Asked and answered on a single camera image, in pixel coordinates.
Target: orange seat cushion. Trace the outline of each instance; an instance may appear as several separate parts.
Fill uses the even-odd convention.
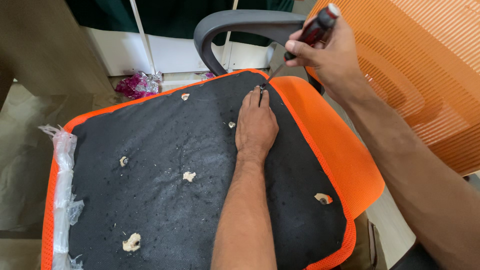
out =
[[[281,89],[298,114],[356,218],[382,194],[385,185],[369,151],[308,82],[285,76],[273,78],[270,83]]]

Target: hairy arm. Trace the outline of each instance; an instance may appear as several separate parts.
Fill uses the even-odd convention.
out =
[[[239,112],[237,164],[215,236],[213,270],[276,269],[264,162],[278,125],[268,99],[268,91],[264,91],[259,105],[257,86],[247,94]]]
[[[298,58],[289,66],[316,69],[328,95],[355,125],[403,217],[430,255],[446,269],[480,265],[480,193],[446,166],[381,100],[360,71],[353,32],[338,18],[327,44],[314,48],[290,36]]]

